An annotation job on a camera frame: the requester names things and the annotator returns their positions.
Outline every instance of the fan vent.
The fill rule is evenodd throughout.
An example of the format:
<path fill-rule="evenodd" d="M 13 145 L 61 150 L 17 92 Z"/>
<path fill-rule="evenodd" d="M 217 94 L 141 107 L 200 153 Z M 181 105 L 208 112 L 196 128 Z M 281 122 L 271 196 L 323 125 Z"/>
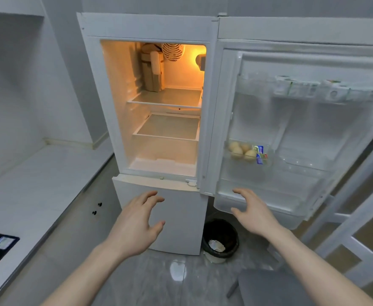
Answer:
<path fill-rule="evenodd" d="M 164 56 L 170 61 L 177 61 L 184 54 L 185 46 L 183 44 L 168 44 L 162 45 Z"/>

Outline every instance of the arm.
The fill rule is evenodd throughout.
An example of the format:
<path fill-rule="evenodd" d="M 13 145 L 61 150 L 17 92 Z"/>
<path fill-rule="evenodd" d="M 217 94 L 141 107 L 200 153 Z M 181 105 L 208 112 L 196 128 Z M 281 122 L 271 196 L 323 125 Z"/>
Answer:
<path fill-rule="evenodd" d="M 233 191 L 246 199 L 247 209 L 232 208 L 232 213 L 248 231 L 276 247 L 317 305 L 373 306 L 373 299 L 365 292 L 282 227 L 252 190 Z"/>
<path fill-rule="evenodd" d="M 42 306 L 86 306 L 126 258 L 138 255 L 157 239 L 164 221 L 148 225 L 151 210 L 164 198 L 150 191 L 133 198 L 117 218 L 107 239 L 53 292 Z"/>

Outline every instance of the egg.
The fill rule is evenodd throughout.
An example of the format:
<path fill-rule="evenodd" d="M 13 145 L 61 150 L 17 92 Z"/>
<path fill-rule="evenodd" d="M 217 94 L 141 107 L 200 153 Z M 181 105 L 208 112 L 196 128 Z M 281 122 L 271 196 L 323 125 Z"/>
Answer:
<path fill-rule="evenodd" d="M 232 150 L 231 156 L 233 159 L 240 159 L 243 157 L 243 150 L 240 148 L 240 146 L 237 146 Z"/>
<path fill-rule="evenodd" d="M 239 148 L 240 148 L 240 146 L 239 146 L 239 142 L 231 142 L 231 143 L 229 144 L 229 151 L 232 152 L 232 150 L 235 149 L 236 147 L 239 147 Z"/>
<path fill-rule="evenodd" d="M 250 149 L 252 149 L 252 145 L 243 143 L 243 144 L 240 144 L 240 148 L 243 150 L 243 153 L 247 153 Z"/>
<path fill-rule="evenodd" d="M 256 151 L 250 149 L 244 153 L 244 159 L 248 162 L 254 161 L 256 159 Z"/>

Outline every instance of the hand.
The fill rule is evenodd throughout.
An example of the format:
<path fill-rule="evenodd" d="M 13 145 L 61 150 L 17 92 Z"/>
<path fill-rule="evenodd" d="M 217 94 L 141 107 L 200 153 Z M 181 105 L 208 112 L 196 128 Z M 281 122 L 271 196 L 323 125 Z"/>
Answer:
<path fill-rule="evenodd" d="M 145 192 L 133 198 L 122 210 L 110 234 L 103 243 L 118 261 L 123 261 L 133 255 L 139 255 L 157 239 L 165 221 L 155 226 L 148 225 L 151 210 L 157 202 L 164 201 L 156 195 L 157 191 Z"/>
<path fill-rule="evenodd" d="M 267 238 L 267 235 L 275 231 L 275 229 L 282 228 L 265 202 L 255 195 L 252 190 L 235 188 L 233 192 L 239 193 L 246 199 L 247 207 L 245 212 L 241 212 L 234 207 L 230 209 L 246 230 Z"/>

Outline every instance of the chair leg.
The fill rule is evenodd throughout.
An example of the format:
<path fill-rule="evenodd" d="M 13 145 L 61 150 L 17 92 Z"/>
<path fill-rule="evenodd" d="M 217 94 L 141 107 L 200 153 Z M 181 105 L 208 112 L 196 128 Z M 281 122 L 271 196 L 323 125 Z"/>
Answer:
<path fill-rule="evenodd" d="M 232 294 L 235 292 L 235 290 L 238 286 L 239 286 L 239 282 L 236 279 L 236 281 L 233 283 L 233 285 L 230 287 L 228 293 L 226 294 L 226 297 L 230 298 L 232 296 Z"/>

